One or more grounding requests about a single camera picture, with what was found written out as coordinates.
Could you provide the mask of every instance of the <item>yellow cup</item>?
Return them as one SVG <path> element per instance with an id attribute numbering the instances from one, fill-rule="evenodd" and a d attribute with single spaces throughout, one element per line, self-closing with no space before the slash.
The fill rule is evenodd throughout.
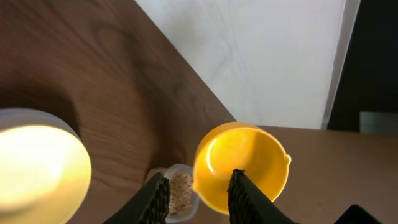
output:
<path id="1" fill-rule="evenodd" d="M 244 169 L 273 202 L 285 187 L 290 162 L 279 141 L 261 128 L 240 122 L 222 124 L 199 143 L 192 188 L 210 208 L 229 214 L 227 190 L 234 169 Z"/>

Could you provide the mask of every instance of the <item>spice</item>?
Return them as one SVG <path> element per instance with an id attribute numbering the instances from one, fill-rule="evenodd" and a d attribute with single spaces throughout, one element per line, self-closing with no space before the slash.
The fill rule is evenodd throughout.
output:
<path id="1" fill-rule="evenodd" d="M 188 210 L 192 197 L 192 177 L 189 174 L 178 172 L 170 180 L 169 213 L 175 215 Z"/>

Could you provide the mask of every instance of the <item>white surface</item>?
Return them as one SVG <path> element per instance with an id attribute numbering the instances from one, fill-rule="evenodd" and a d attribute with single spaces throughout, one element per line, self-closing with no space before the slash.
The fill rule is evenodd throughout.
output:
<path id="1" fill-rule="evenodd" d="M 321 127 L 345 0 L 138 0 L 238 121 Z"/>

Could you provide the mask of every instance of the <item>tabletop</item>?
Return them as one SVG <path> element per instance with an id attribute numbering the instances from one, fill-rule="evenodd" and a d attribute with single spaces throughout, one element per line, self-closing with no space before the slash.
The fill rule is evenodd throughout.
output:
<path id="1" fill-rule="evenodd" d="M 192 164 L 200 139 L 234 121 L 132 0 L 0 1 L 0 34 L 0 107 L 79 134 L 93 169 L 84 204 L 127 200 L 149 169 Z"/>

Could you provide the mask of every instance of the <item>bowl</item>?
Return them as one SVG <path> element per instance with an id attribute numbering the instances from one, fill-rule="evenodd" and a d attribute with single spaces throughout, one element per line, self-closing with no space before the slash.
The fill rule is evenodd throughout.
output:
<path id="1" fill-rule="evenodd" d="M 60 118 L 0 110 L 0 223 L 66 223 L 91 179 L 88 153 Z"/>
<path id="2" fill-rule="evenodd" d="M 188 174 L 192 177 L 192 167 L 185 165 L 185 164 L 174 164 L 170 168 L 167 169 L 167 171 L 164 174 L 164 177 L 169 179 L 170 188 L 172 187 L 173 178 L 178 173 L 181 173 L 181 172 Z M 166 223 L 178 223 L 178 222 L 183 222 L 183 221 L 191 219 L 196 214 L 196 212 L 198 210 L 199 201 L 200 201 L 199 196 L 195 192 L 192 192 L 191 207 L 189 209 L 184 210 L 175 215 L 171 215 L 171 214 L 167 215 Z"/>
<path id="3" fill-rule="evenodd" d="M 213 210 L 228 212 L 228 186 L 234 169 L 245 174 L 270 201 L 282 192 L 291 158 L 261 128 L 232 122 L 211 130 L 200 142 L 193 166 L 193 190 Z"/>

